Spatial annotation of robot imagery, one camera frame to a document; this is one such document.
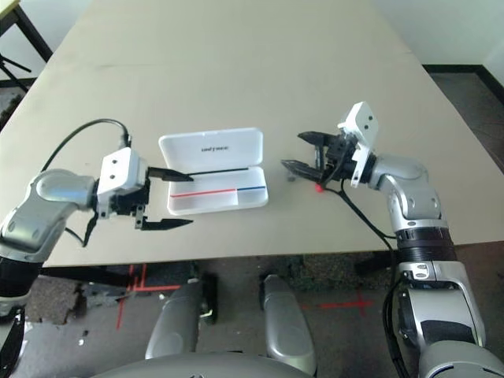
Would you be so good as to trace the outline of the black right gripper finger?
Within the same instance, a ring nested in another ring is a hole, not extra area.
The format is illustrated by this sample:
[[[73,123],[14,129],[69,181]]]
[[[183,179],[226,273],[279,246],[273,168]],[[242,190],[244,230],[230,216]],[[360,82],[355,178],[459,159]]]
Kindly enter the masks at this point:
[[[324,180],[324,169],[320,164],[309,165],[302,161],[283,159],[281,164],[293,175],[310,180],[322,182]]]
[[[298,137],[311,145],[331,145],[335,138],[334,135],[324,132],[301,132]]]

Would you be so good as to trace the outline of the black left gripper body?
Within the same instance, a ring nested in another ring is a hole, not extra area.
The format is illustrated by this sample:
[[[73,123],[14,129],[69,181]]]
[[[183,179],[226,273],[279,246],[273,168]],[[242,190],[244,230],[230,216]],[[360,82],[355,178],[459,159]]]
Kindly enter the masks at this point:
[[[150,201],[150,179],[146,178],[141,188],[127,194],[116,194],[112,197],[111,213],[135,218],[135,229],[143,230],[146,221],[146,207]]]

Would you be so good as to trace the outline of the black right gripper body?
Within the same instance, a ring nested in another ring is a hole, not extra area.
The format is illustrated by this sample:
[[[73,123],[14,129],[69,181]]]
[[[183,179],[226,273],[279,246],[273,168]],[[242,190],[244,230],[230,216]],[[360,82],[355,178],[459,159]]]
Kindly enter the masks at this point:
[[[324,151],[324,168],[318,183],[350,179],[356,162],[352,159],[358,140],[351,134],[322,133],[320,147]]]

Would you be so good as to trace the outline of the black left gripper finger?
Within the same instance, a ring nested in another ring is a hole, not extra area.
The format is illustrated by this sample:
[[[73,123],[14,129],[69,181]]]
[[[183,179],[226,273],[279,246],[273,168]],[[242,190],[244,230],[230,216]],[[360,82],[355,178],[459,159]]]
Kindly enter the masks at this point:
[[[194,180],[188,174],[181,173],[172,169],[163,169],[157,167],[149,167],[147,169],[147,176],[168,182],[191,182]]]
[[[161,219],[160,221],[148,221],[146,218],[139,222],[141,231],[168,231],[170,229],[182,227],[192,223],[186,219]]]

